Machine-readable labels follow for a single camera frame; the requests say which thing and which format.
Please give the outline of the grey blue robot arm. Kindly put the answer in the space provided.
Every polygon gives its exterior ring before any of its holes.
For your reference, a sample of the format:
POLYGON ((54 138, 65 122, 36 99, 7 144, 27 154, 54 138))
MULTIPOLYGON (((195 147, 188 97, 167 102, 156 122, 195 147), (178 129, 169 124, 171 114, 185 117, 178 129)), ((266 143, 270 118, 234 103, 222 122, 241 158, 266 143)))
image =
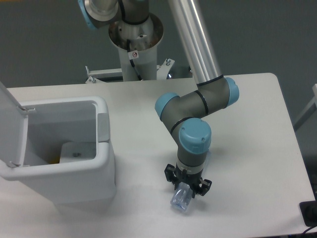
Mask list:
MULTIPOLYGON (((80 0, 82 15, 89 28, 108 26, 117 47, 124 81, 156 80, 157 46, 163 37, 160 19, 149 10, 147 0, 80 0)), ((186 184, 192 195, 205 195, 211 181, 202 178, 211 144, 211 128, 203 121, 239 99, 239 88, 221 73, 205 30, 196 0, 169 1, 172 16, 197 89, 184 96, 166 93, 155 110, 178 146, 176 165, 164 173, 175 187, 186 184)))

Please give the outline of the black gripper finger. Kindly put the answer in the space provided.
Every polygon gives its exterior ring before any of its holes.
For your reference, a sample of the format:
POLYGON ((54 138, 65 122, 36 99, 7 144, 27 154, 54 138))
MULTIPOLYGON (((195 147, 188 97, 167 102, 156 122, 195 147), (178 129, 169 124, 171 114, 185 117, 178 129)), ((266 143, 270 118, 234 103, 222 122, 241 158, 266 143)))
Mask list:
POLYGON ((179 185, 179 179, 177 178, 175 174, 175 166, 171 164, 167 164, 164 169, 164 174, 165 174, 166 180, 168 182, 171 182, 174 185, 174 190, 176 190, 179 185))
POLYGON ((211 185, 211 180, 200 178, 199 181, 191 185, 191 190, 193 191, 192 198, 195 198, 196 195, 205 196, 205 194, 210 190, 211 185))

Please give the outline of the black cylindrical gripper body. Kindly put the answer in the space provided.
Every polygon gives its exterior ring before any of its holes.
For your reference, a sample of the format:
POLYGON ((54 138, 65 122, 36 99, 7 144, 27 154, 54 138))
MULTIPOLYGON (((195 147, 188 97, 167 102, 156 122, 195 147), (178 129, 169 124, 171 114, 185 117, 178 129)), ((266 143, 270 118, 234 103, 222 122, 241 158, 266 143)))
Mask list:
POLYGON ((191 185, 193 183, 199 181, 200 178, 202 178, 204 167, 205 162, 196 167, 186 166, 181 162, 177 162, 175 167, 175 174, 179 179, 179 184, 182 182, 189 185, 189 187, 191 188, 191 185))

